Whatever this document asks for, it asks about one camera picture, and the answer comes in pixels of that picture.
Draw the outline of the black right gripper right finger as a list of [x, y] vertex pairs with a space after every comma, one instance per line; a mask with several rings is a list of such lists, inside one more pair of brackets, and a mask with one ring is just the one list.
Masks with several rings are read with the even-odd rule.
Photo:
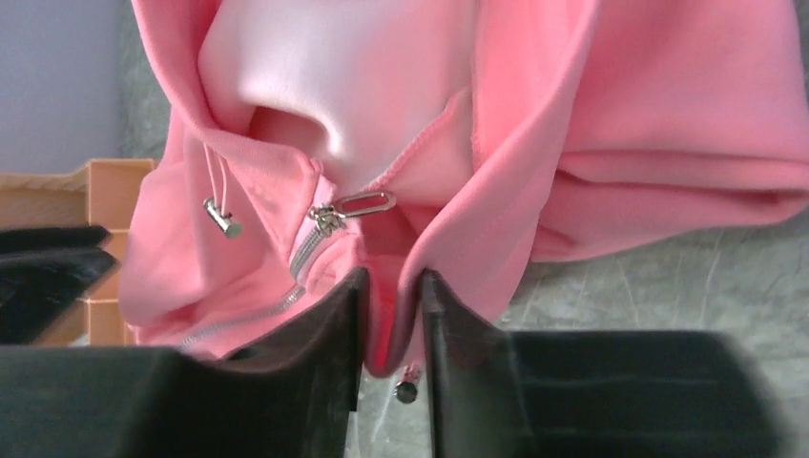
[[506, 331], [420, 279], [437, 457], [775, 457], [757, 374], [692, 330]]

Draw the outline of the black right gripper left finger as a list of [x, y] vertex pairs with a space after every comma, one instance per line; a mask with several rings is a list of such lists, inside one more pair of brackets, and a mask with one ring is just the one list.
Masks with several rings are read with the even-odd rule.
[[369, 277], [220, 361], [169, 347], [1, 353], [5, 457], [340, 457]]

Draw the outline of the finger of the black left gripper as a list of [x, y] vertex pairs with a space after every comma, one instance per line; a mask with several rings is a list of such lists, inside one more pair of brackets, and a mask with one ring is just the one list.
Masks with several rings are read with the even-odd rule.
[[99, 225], [4, 229], [1, 231], [1, 254], [99, 247], [109, 236], [110, 232]]
[[34, 343], [116, 265], [95, 247], [3, 255], [1, 343]]

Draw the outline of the pink zip-up jacket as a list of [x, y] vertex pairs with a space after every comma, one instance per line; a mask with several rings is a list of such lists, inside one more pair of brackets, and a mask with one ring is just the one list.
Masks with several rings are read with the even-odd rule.
[[424, 362], [417, 282], [498, 318], [530, 261], [808, 204], [789, 1], [136, 1], [170, 105], [121, 315], [234, 354], [370, 277], [366, 370]]

